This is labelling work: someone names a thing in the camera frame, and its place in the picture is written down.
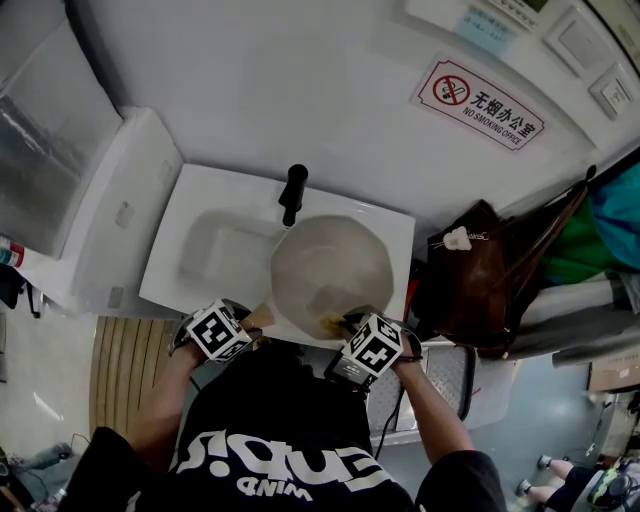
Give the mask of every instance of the black t-shirt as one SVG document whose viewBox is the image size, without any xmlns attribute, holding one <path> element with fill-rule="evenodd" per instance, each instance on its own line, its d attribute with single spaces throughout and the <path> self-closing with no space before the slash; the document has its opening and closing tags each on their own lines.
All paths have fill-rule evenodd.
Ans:
<svg viewBox="0 0 640 512">
<path fill-rule="evenodd" d="M 239 358 L 189 411 L 178 464 L 154 476 L 115 432 L 94 433 L 60 512 L 109 510 L 504 511 L 497 470 L 452 453 L 416 503 L 372 457 L 362 397 L 284 358 Z"/>
</svg>

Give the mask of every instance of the gray floor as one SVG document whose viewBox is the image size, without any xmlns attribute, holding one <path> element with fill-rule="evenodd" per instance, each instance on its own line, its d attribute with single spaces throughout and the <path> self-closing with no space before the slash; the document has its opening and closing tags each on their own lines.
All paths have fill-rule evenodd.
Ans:
<svg viewBox="0 0 640 512">
<path fill-rule="evenodd" d="M 591 444 L 602 410 L 586 397 L 587 366 L 553 369 L 551 356 L 524 361 L 513 385 L 507 417 L 493 425 L 472 431 L 476 449 L 489 454 L 502 480 L 510 510 L 521 509 L 524 500 L 513 495 L 518 482 L 529 478 L 542 482 L 536 462 L 541 454 L 556 458 L 568 455 L 575 461 L 595 463 L 585 451 Z M 606 431 L 609 410 L 596 443 Z M 416 444 L 385 447 L 380 462 L 398 482 L 415 496 L 429 463 Z"/>
</svg>

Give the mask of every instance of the black faucet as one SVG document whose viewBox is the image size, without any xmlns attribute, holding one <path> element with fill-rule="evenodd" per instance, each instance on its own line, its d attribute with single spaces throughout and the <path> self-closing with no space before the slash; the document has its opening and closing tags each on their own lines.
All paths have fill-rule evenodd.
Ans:
<svg viewBox="0 0 640 512">
<path fill-rule="evenodd" d="M 296 213 L 302 208 L 302 194 L 308 176 L 309 171 L 304 165 L 296 164 L 289 169 L 287 185 L 278 199 L 278 203 L 284 206 L 282 223 L 288 228 L 296 223 Z"/>
</svg>

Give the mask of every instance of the sneaker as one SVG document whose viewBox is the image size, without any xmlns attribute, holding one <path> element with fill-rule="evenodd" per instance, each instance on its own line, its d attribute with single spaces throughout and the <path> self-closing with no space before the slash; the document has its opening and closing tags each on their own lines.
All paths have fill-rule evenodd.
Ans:
<svg viewBox="0 0 640 512">
<path fill-rule="evenodd" d="M 549 469 L 549 465 L 551 464 L 551 461 L 553 459 L 551 457 L 549 457 L 548 455 L 542 455 L 539 459 L 538 459 L 538 469 L 541 471 L 544 471 L 545 469 Z"/>
<path fill-rule="evenodd" d="M 518 484 L 518 487 L 516 487 L 516 496 L 525 496 L 529 492 L 529 489 L 531 489 L 531 487 L 532 486 L 529 480 L 523 480 Z"/>
</svg>

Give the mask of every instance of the white wall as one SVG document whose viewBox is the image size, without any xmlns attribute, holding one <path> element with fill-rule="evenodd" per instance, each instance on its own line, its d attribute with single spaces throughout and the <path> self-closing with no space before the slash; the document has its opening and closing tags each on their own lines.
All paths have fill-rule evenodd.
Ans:
<svg viewBox="0 0 640 512">
<path fill-rule="evenodd" d="M 187 162 L 278 178 L 303 163 L 311 186 L 429 229 L 607 156 L 518 75 L 396 0 L 78 3 L 118 100 L 159 112 Z M 437 51 L 506 84 L 545 132 L 514 155 L 410 105 Z"/>
</svg>

